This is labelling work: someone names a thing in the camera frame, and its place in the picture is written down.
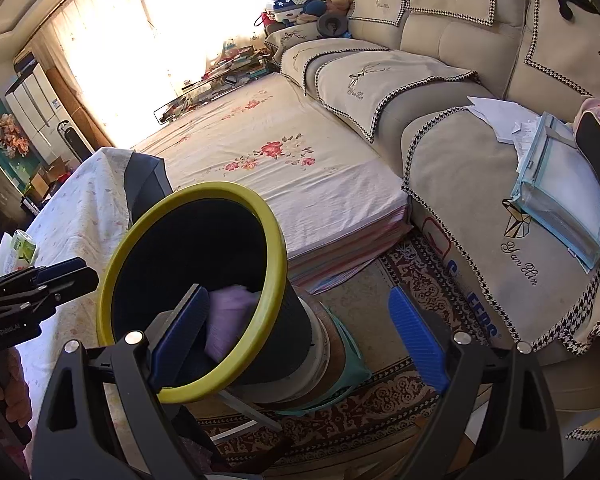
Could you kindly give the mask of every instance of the beige sofa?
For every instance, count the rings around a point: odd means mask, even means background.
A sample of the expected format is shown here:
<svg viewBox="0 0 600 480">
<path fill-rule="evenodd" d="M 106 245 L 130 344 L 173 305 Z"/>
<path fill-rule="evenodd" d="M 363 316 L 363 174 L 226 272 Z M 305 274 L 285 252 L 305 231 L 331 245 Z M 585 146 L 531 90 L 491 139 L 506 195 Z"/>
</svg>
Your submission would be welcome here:
<svg viewBox="0 0 600 480">
<path fill-rule="evenodd" d="M 600 97 L 600 16 L 571 8 L 573 22 L 556 0 L 352 0 L 352 39 L 315 39 L 309 23 L 267 44 L 283 75 L 404 177 L 411 221 L 492 344 L 529 341 L 547 376 L 561 378 L 551 379 L 557 406 L 582 410 L 600 408 L 600 341 L 589 349 L 600 265 L 584 273 L 537 224 L 507 237 L 515 150 L 461 108 L 489 97 L 571 121 L 585 95 Z"/>
</svg>

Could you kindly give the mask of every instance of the mattress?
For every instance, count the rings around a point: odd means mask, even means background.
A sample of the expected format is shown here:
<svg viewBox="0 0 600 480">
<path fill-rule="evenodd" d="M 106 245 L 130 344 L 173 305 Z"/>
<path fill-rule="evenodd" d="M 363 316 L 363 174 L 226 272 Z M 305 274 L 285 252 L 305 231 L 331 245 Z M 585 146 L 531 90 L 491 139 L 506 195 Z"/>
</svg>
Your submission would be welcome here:
<svg viewBox="0 0 600 480">
<path fill-rule="evenodd" d="M 286 241 L 289 278 L 335 286 L 408 230 L 400 178 L 348 126 L 279 74 L 179 118 L 136 146 L 174 190 L 227 180 L 259 193 Z"/>
</svg>

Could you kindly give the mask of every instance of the patterned rug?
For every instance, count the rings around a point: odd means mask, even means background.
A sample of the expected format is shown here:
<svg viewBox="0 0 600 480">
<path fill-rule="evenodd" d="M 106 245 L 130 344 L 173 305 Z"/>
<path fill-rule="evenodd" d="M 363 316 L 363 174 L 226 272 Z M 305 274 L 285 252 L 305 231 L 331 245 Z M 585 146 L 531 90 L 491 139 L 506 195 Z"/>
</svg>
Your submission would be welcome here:
<svg viewBox="0 0 600 480">
<path fill-rule="evenodd" d="M 390 289 L 405 283 L 420 306 L 439 313 L 453 330 L 462 328 L 485 342 L 469 305 L 417 230 L 342 285 L 318 298 L 346 325 L 374 373 L 336 405 L 303 417 L 272 415 L 295 441 L 267 477 L 318 478 L 374 461 L 372 455 L 411 438 L 414 420 L 428 416 L 438 397 L 422 383 L 388 315 Z M 242 424 L 223 404 L 190 405 L 210 434 Z M 231 463 L 269 449 L 278 437 L 262 429 L 221 444 Z"/>
</svg>

